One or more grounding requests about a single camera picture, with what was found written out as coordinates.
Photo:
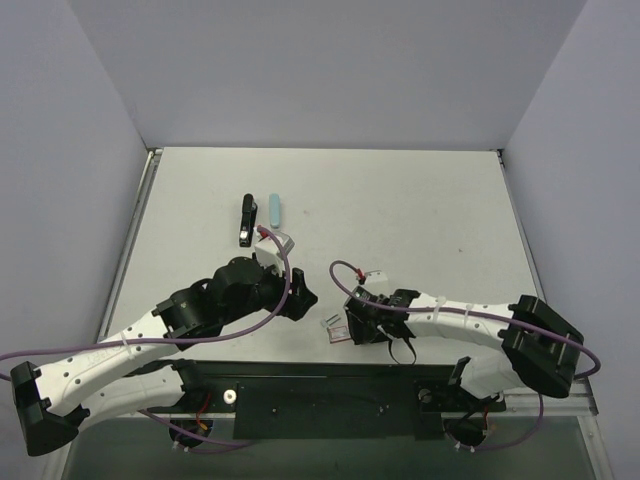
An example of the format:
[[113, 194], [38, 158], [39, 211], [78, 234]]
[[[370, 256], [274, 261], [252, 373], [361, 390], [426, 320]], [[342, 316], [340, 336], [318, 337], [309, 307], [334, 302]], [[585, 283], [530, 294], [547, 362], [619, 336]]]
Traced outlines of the staple strips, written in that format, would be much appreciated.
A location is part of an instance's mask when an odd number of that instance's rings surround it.
[[334, 324], [336, 324], [338, 321], [340, 320], [340, 316], [338, 314], [332, 315], [331, 317], [328, 317], [326, 319], [323, 319], [321, 321], [321, 325], [324, 328], [330, 328], [331, 326], [333, 326]]

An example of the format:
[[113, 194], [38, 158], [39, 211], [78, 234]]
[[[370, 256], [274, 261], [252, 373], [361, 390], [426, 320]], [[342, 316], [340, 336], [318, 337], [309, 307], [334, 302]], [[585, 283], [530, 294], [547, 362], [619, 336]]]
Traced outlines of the light blue stapler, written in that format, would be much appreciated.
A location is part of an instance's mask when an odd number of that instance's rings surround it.
[[275, 230], [282, 226], [282, 203], [277, 193], [269, 195], [269, 225]]

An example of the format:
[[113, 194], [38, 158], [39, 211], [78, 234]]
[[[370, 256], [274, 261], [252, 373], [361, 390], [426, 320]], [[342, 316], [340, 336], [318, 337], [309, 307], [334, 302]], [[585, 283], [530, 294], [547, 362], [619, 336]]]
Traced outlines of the black stapler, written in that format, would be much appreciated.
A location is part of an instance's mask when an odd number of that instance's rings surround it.
[[243, 196], [240, 215], [238, 243], [242, 248], [249, 248], [252, 244], [253, 233], [257, 218], [258, 205], [251, 193]]

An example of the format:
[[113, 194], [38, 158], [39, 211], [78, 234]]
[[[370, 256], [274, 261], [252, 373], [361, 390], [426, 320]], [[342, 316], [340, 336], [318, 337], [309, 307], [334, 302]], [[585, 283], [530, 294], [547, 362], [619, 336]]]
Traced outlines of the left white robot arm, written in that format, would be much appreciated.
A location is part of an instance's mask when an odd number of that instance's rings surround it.
[[237, 257], [87, 350], [41, 366], [16, 365], [10, 382], [28, 455], [51, 453], [109, 415], [161, 404], [197, 410], [206, 397], [202, 382], [181, 378], [172, 367], [142, 376], [135, 370], [217, 338], [225, 326], [261, 310], [298, 321], [317, 301], [301, 269]]

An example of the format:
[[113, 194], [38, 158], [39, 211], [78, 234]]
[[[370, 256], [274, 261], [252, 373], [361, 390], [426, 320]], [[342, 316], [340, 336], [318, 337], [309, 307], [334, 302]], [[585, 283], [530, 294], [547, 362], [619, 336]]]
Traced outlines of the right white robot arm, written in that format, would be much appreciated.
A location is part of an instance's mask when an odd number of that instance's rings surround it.
[[446, 394], [459, 409], [521, 387], [551, 398], [568, 397], [584, 342], [576, 328], [531, 295], [513, 304], [491, 305], [409, 289], [375, 295], [359, 286], [344, 310], [357, 345], [440, 338], [489, 349], [488, 355], [466, 355], [458, 361]]

